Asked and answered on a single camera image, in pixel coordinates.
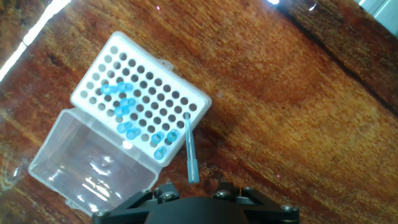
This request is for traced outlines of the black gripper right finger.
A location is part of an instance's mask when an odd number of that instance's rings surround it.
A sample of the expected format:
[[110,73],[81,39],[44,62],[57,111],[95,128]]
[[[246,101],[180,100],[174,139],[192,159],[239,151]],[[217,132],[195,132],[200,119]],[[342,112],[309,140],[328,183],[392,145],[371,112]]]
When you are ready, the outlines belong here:
[[237,187],[232,182],[220,182],[213,199],[231,205],[248,223],[299,224],[299,208],[279,205],[252,187]]

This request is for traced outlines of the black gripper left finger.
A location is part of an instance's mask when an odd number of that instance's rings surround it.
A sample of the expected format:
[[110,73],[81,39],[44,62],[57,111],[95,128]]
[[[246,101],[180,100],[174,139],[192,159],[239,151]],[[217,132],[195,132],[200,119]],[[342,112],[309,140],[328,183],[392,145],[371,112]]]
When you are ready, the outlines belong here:
[[155,190],[144,189],[112,210],[98,210],[92,214],[92,224],[144,223],[159,205],[179,199],[173,183],[162,184]]

